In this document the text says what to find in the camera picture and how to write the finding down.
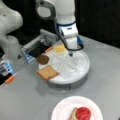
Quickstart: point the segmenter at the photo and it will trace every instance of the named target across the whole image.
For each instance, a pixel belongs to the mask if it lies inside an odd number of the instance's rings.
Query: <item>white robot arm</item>
[[[14,36],[7,35],[15,31],[23,24],[21,15],[8,8],[0,0],[0,45],[5,53],[4,59],[11,62],[14,70],[17,72],[27,64],[26,57],[21,50],[18,39]]]
[[[81,50],[74,0],[36,0],[36,11],[42,19],[55,19],[56,32],[70,51]]]

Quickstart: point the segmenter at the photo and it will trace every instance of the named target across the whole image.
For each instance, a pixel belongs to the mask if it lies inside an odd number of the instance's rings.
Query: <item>gray table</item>
[[[55,91],[40,79],[32,61],[9,85],[0,87],[0,120],[50,120],[62,99],[84,96],[94,101],[104,120],[120,117],[120,49],[81,36],[91,63],[88,79],[69,92]]]

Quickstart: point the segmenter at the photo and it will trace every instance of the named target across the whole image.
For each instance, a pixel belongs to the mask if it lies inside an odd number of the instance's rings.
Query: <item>toast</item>
[[[68,120],[90,120],[91,111],[86,107],[74,108]]]
[[[74,108],[68,120],[78,120],[76,118],[76,111],[77,111],[77,108]]]
[[[44,80],[49,80],[50,78],[54,78],[59,73],[54,70],[50,65],[47,65],[46,67],[38,70],[38,74],[44,79]]]

